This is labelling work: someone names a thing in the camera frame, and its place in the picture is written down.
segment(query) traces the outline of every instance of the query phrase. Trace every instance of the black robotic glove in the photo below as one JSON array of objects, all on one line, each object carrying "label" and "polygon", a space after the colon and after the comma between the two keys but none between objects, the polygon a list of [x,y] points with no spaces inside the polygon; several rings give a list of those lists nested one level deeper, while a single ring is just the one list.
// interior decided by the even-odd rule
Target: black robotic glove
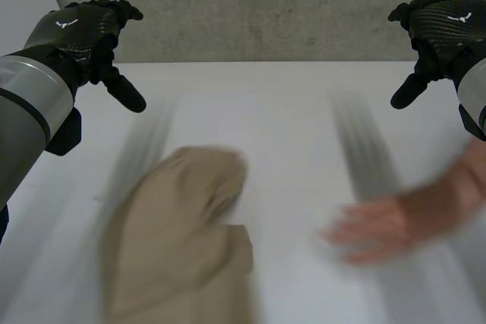
[{"label": "black robotic glove", "polygon": [[[399,5],[388,17],[399,21],[418,52],[415,72],[396,91],[396,109],[410,105],[433,80],[449,78],[456,90],[464,75],[486,58],[485,0],[414,0]],[[460,105],[466,130],[483,140],[486,136]]]},{"label": "black robotic glove", "polygon": [[[118,36],[130,19],[144,16],[129,2],[92,0],[71,3],[44,16],[31,33],[25,48],[13,55],[39,61],[56,72],[73,95],[88,81],[103,82],[108,92],[133,112],[146,103],[130,81],[113,66]],[[81,139],[80,113],[74,108],[46,150],[64,155]]]}]

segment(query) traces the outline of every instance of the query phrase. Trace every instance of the carbon fiber glove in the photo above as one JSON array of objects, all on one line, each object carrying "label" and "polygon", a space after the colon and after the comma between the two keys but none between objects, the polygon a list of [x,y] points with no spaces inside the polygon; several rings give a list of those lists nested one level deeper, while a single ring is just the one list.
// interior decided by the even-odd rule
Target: carbon fiber glove
[{"label": "carbon fiber glove", "polygon": [[[52,67],[71,87],[73,94],[77,87],[88,81],[94,84],[102,81],[108,92],[126,108],[142,112],[146,107],[145,100],[130,81],[113,67],[113,50],[126,23],[130,19],[141,20],[143,17],[138,9],[125,0],[71,3],[43,17],[27,40],[24,50],[15,55],[35,58]],[[71,80],[72,76],[62,74],[66,67],[59,67],[55,63],[60,58],[75,61],[76,72],[69,71],[71,75],[75,74],[76,82]]]},{"label": "carbon fiber glove", "polygon": [[485,0],[414,0],[399,5],[388,20],[400,22],[418,52],[415,72],[393,95],[394,108],[410,105],[432,80],[452,79],[457,89],[467,71],[486,58]]}]

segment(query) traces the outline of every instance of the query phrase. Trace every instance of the white logo on glove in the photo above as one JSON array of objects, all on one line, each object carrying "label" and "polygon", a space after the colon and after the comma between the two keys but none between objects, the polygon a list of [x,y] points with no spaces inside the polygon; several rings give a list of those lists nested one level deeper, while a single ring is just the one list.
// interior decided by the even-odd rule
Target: white logo on glove
[{"label": "white logo on glove", "polygon": [[72,24],[76,23],[78,21],[78,19],[75,19],[73,20],[72,22],[70,23],[59,23],[59,22],[55,22],[58,26],[60,26],[62,29],[66,28],[67,26],[71,26]]},{"label": "white logo on glove", "polygon": [[460,22],[465,23],[471,16],[472,16],[472,13],[469,13],[467,17],[459,17],[459,18],[447,17],[447,19],[458,20]]}]

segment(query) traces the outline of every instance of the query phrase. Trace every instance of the beige cloth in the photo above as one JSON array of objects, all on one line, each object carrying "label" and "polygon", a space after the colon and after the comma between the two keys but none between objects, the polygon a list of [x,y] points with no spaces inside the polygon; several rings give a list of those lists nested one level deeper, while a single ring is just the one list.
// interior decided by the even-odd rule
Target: beige cloth
[{"label": "beige cloth", "polygon": [[245,172],[233,151],[186,147],[134,188],[103,238],[106,323],[251,322],[251,243],[217,219]]}]

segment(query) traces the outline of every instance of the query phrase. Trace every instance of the white table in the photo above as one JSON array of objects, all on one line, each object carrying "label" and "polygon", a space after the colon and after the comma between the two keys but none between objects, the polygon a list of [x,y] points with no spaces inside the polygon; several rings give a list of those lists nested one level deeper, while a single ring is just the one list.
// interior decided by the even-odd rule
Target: white table
[{"label": "white table", "polygon": [[[0,322],[98,322],[96,242],[109,213],[175,148],[218,144],[240,149],[249,163],[226,219],[250,232],[261,322],[402,323],[386,318],[372,272],[337,265],[315,231],[354,201],[330,115],[333,93],[368,101],[403,187],[434,178],[462,151],[469,136],[447,82],[409,109],[391,108],[411,69],[407,62],[123,65],[147,96],[142,115],[100,87],[83,88],[82,144],[61,159],[43,156],[11,200],[0,246]],[[400,278],[404,290],[431,302],[437,323],[486,322],[486,256],[475,249],[482,227],[464,231],[454,250],[435,244],[416,253],[420,287],[406,273]],[[429,314],[411,314],[407,323]]]}]

